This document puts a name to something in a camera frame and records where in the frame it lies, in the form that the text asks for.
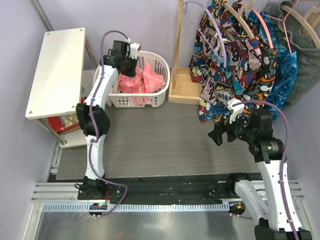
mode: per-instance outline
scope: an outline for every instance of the cable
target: cable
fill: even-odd
[[[225,190],[226,186],[227,186],[227,183],[225,183],[224,187],[223,187],[221,190],[219,190],[219,191],[212,191],[212,192],[213,192],[214,194],[220,193],[220,192],[222,192],[223,190]]]
[[[247,220],[253,220],[253,218],[252,217],[250,217],[250,216],[242,216],[242,215],[239,215],[239,214],[235,214],[235,213],[232,213],[232,212],[228,212],[228,214],[229,214],[229,216],[230,217],[237,217],[237,218],[239,218],[239,219],[247,219]]]
[[[287,200],[287,195],[286,195],[286,190],[285,190],[285,184],[284,184],[284,165],[285,165],[285,162],[286,162],[286,156],[287,156],[287,151],[288,151],[288,143],[289,143],[289,136],[290,136],[288,120],[287,120],[285,114],[280,110],[280,108],[278,108],[277,106],[275,106],[272,103],[267,102],[267,101],[249,100],[249,101],[242,101],[242,102],[236,103],[236,104],[234,104],[232,106],[235,107],[235,106],[242,105],[242,104],[253,104],[253,103],[265,104],[265,105],[268,105],[268,106],[276,109],[279,112],[279,114],[281,115],[281,117],[282,117],[282,119],[284,121],[284,125],[285,125],[285,145],[284,145],[282,159],[281,159],[281,162],[280,162],[280,189],[281,189],[283,205],[284,205],[284,208],[285,208],[285,213],[286,213],[286,215],[288,217],[288,221],[289,221],[289,224],[291,226],[294,238],[295,238],[295,240],[299,240],[299,236],[298,236],[298,233],[296,231],[296,228],[295,228],[295,225],[294,225],[294,221],[292,220],[292,217],[291,217],[291,214],[290,214],[290,209],[289,209],[289,205],[288,205],[288,200]]]
[[[219,41],[221,43],[222,46],[222,52],[223,52],[223,67],[226,68],[227,67],[227,52],[226,52],[226,48],[225,48],[225,44],[221,35],[221,32],[219,30],[219,27],[217,25],[217,22],[215,21],[214,17],[212,16],[211,12],[208,10],[207,7],[205,7],[203,4],[196,2],[196,1],[191,1],[191,0],[187,0],[183,3],[183,6],[185,5],[185,8],[183,9],[183,14],[187,17],[187,19],[196,27],[196,29],[199,31],[199,33],[202,35],[202,37],[204,38],[204,40],[206,41],[206,43],[210,46],[210,48],[212,49],[212,51],[215,53],[215,55],[219,58],[219,60],[221,61],[221,56],[219,54],[216,53],[215,49],[212,47],[212,45],[208,42],[207,38],[205,37],[205,35],[201,32],[201,30],[194,24],[193,21],[191,21],[191,18],[187,15],[187,6],[188,3],[192,3],[192,4],[197,4],[199,5],[201,8],[204,9],[205,13],[208,15],[208,17],[210,18],[211,22],[213,23],[213,26],[218,34],[218,38]]]
[[[92,121],[92,124],[93,124],[93,127],[94,127],[94,131],[95,131],[95,136],[96,136],[96,139],[91,139],[90,141],[90,146],[89,146],[89,153],[88,153],[88,159],[89,159],[89,164],[90,164],[90,167],[91,167],[91,170],[92,172],[94,173],[94,175],[96,175],[96,177],[105,182],[106,184],[111,184],[111,185],[115,185],[115,186],[118,186],[118,187],[124,187],[125,190],[124,190],[124,194],[122,195],[121,199],[119,200],[119,202],[109,211],[107,212],[104,212],[103,214],[101,214],[101,217],[103,216],[107,216],[109,215],[110,213],[112,213],[121,203],[122,201],[125,199],[126,195],[127,195],[127,192],[128,192],[128,186],[125,185],[125,184],[121,184],[121,183],[116,183],[116,182],[112,182],[112,181],[108,181],[104,178],[102,178],[101,176],[99,176],[99,174],[97,173],[97,171],[95,170],[94,168],[94,165],[92,164],[92,159],[91,159],[91,152],[92,152],[92,146],[93,146],[93,143],[97,143],[99,141],[99,129],[98,129],[98,126],[97,126],[97,123],[96,123],[96,120],[94,118],[94,114],[93,114],[93,104],[94,104],[94,101],[95,101],[95,97],[97,95],[97,92],[100,88],[100,85],[104,79],[104,75],[105,75],[105,63],[104,63],[104,41],[105,41],[105,37],[110,34],[110,33],[119,33],[121,35],[123,35],[126,39],[128,39],[128,37],[122,33],[121,31],[117,31],[117,30],[111,30],[111,31],[108,31],[106,32],[103,37],[102,37],[102,40],[101,40],[101,46],[100,46],[100,53],[101,53],[101,77],[100,77],[100,80],[98,82],[98,85],[95,89],[95,91],[93,92],[93,95],[92,95],[92,99],[91,99],[91,102],[90,102],[90,106],[89,106],[89,115],[90,115],[90,118],[91,118],[91,121]]]

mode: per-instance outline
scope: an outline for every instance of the cartoon print shirt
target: cartoon print shirt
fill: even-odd
[[[232,98],[240,98],[249,87],[262,63],[262,53],[258,38],[249,39],[247,33],[237,24],[238,21],[219,1],[211,2],[208,10],[220,24],[223,38],[228,39],[222,29],[235,36],[236,40],[224,43],[227,54],[227,67],[223,67],[222,60],[214,55],[206,41],[197,32],[194,50],[190,61],[191,79],[193,82],[203,83],[199,102],[199,118],[205,122],[215,118],[218,122],[226,119],[229,111],[227,102]],[[204,13],[199,28],[207,40],[214,47],[218,47],[215,37],[216,30],[211,20]]]
[[[239,1],[237,1],[233,3],[232,7],[239,12],[241,5],[239,4]],[[276,79],[277,48],[270,48],[270,45],[265,41],[265,38],[261,34],[258,34],[255,23],[250,21],[246,14],[243,14],[242,18],[251,29],[255,29],[253,34],[259,38],[260,49],[262,53],[262,64],[257,74],[254,76],[250,86],[246,88],[241,95],[240,100],[266,101],[271,94]],[[250,120],[252,110],[262,108],[263,106],[264,105],[262,103],[246,104],[244,105],[243,115],[247,118],[247,120]]]

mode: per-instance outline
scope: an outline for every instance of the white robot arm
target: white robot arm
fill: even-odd
[[[103,148],[106,134],[110,128],[110,120],[105,113],[105,105],[113,84],[119,73],[133,77],[136,74],[138,52],[140,45],[126,41],[114,41],[109,55],[103,57],[103,67],[100,67],[96,82],[84,103],[76,106],[80,128],[87,142],[87,167],[83,184],[76,185],[79,189],[78,199],[88,200],[103,198],[106,194],[106,184],[98,179],[105,177],[103,166]]]
[[[249,151],[263,179],[267,204],[260,198],[246,173],[231,173],[227,179],[227,188],[239,196],[249,210],[256,224],[256,239],[311,240],[311,233],[302,229],[295,211],[287,177],[287,162],[284,162],[281,180],[284,144],[273,137],[271,113],[265,109],[254,109],[250,121],[247,121],[241,115],[244,105],[235,98],[228,102],[227,108],[231,111],[229,121],[216,124],[208,135],[218,146],[222,144],[224,132],[227,133],[228,142],[240,139],[249,145]],[[281,182],[284,185],[284,197]]]

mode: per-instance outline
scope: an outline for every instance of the colorful patterned garment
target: colorful patterned garment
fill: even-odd
[[[269,2],[263,11],[267,12],[270,16],[282,19],[286,13],[281,10],[281,5],[292,8],[293,3],[291,1]],[[277,41],[284,46],[288,46],[283,23],[274,19],[270,21]],[[287,17],[285,26],[291,49],[296,51],[298,74],[292,90],[284,102],[283,108],[292,106],[320,80],[320,49],[316,47],[310,35],[305,36],[301,34],[303,26],[291,14]]]
[[[275,81],[271,90],[269,97],[266,99],[267,102],[276,105],[278,108],[282,109],[291,92],[292,87],[297,79],[298,75],[298,63],[297,63],[297,52],[290,51],[283,45],[281,45],[276,39],[276,33],[274,27],[270,21],[270,18],[266,16],[266,12],[261,12],[260,15],[265,21],[272,39],[273,45],[277,48],[276,51],[276,66],[275,66]],[[255,25],[259,32],[259,35],[267,39],[267,34],[265,29],[262,27],[260,20],[257,18],[253,12],[249,14],[249,20]],[[274,108],[265,105],[264,109],[268,109],[271,114],[273,121],[276,120],[278,116],[278,111]]]
[[[241,5],[239,2],[233,3],[232,7],[239,12]],[[242,15],[242,18],[250,26],[250,28],[255,28],[254,23],[248,18],[246,14]],[[254,76],[254,79],[251,85],[245,89],[244,93],[241,96],[241,101],[248,100],[263,100],[266,101],[270,96],[273,89],[273,85],[276,79],[276,64],[277,64],[277,48],[270,48],[269,44],[265,41],[267,38],[263,38],[260,34],[256,35],[258,31],[253,31],[253,34],[259,38],[260,49],[262,52],[262,65],[259,68],[257,74]],[[243,115],[249,120],[251,117],[251,111],[253,109],[258,109],[263,107],[261,103],[250,103],[244,106]]]
[[[223,62],[214,55],[208,44],[203,41],[201,34],[197,32],[194,53],[189,65],[192,81],[203,83],[199,102],[200,121],[205,122],[214,117],[218,122],[229,115],[225,107],[227,102],[234,97],[239,99],[251,84],[262,64],[262,53],[258,38],[249,39],[236,18],[222,7],[218,0],[212,1],[208,10],[221,25],[222,37],[228,39],[222,31],[225,29],[237,39],[224,43],[227,53],[227,67],[224,68]],[[215,37],[216,30],[206,13],[203,14],[199,28],[210,44],[215,49],[219,48]],[[252,31],[258,35],[253,25]]]

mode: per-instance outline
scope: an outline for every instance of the white wall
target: white wall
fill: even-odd
[[[25,112],[45,29],[27,0],[0,0],[0,238],[21,240],[55,144]]]

